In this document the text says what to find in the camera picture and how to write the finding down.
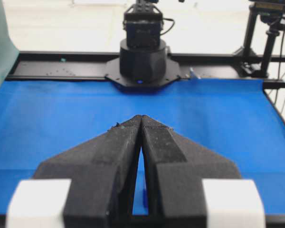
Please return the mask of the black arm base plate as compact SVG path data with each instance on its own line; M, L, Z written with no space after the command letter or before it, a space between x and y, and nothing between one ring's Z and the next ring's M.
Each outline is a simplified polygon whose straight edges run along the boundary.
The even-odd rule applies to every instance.
M168 58L152 63L135 63L128 72L121 70L120 59L107 62L104 76L106 79L128 88L159 88L181 78L177 62Z

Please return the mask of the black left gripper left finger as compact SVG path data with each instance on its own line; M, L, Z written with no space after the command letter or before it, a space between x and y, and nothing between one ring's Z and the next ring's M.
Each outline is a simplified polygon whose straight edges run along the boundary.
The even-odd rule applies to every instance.
M70 179L67 228L108 228L131 216L141 149L140 115L43 161L34 179Z

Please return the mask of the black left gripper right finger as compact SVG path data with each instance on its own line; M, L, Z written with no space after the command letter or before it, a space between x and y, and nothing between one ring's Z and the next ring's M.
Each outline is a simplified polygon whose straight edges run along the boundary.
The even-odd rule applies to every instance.
M141 127L149 214L162 228L205 228L202 179L240 179L237 166L146 115Z

